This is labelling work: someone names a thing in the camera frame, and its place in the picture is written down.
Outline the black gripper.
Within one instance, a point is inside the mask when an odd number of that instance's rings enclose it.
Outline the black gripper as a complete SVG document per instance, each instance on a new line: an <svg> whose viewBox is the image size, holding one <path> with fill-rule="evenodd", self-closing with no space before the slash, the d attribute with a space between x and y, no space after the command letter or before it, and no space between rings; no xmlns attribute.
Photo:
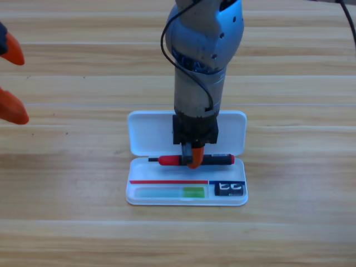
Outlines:
<svg viewBox="0 0 356 267"><path fill-rule="evenodd" d="M217 143L219 133L217 114L190 117L183 113L172 116L173 144L181 145L181 163L198 168L204 159L204 146Z"/></svg>
<svg viewBox="0 0 356 267"><path fill-rule="evenodd" d="M24 65L24 55L18 40L0 22L0 55L15 65ZM25 125L29 117L23 103L9 91L1 88L1 120Z"/></svg>

